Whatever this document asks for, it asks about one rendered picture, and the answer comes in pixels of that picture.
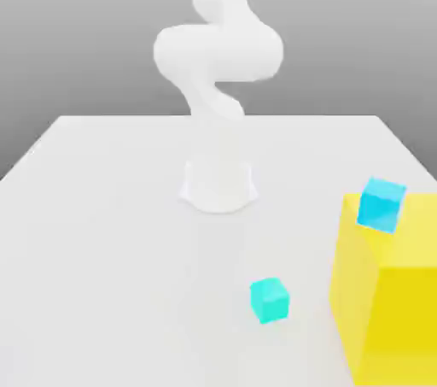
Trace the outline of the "small cyan cube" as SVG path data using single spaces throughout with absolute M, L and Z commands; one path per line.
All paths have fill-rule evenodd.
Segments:
M 357 223 L 380 232 L 396 231 L 406 186 L 371 177 L 360 196 Z

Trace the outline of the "large yellow box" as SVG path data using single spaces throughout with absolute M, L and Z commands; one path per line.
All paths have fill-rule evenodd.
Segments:
M 329 302 L 356 385 L 437 386 L 437 194 L 406 196 L 395 233 L 343 197 Z

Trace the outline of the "small turquoise cube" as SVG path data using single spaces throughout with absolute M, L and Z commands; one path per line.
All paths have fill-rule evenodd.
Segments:
M 260 324 L 288 317 L 290 294 L 279 278 L 266 278 L 251 283 L 250 302 Z

